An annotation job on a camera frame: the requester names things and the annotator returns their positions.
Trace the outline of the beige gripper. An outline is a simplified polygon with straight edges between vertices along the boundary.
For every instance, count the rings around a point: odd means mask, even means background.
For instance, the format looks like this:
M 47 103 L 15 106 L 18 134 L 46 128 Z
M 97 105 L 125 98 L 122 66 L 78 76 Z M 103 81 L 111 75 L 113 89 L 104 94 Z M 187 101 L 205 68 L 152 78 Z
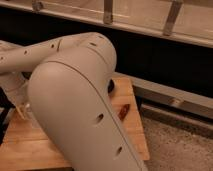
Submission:
M 28 80 L 22 74 L 1 75 L 1 106 L 3 108 L 17 107 L 17 112 L 22 119 L 30 118 L 27 107 L 22 105 L 27 102 Z

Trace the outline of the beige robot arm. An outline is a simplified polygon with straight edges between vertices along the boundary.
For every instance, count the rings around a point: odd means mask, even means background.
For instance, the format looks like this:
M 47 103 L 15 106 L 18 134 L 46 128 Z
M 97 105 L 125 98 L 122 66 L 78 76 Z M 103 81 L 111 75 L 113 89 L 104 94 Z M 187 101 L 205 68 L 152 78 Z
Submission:
M 0 40 L 0 88 L 12 104 L 30 105 L 76 171 L 148 171 L 110 102 L 116 62 L 97 32 L 28 46 Z

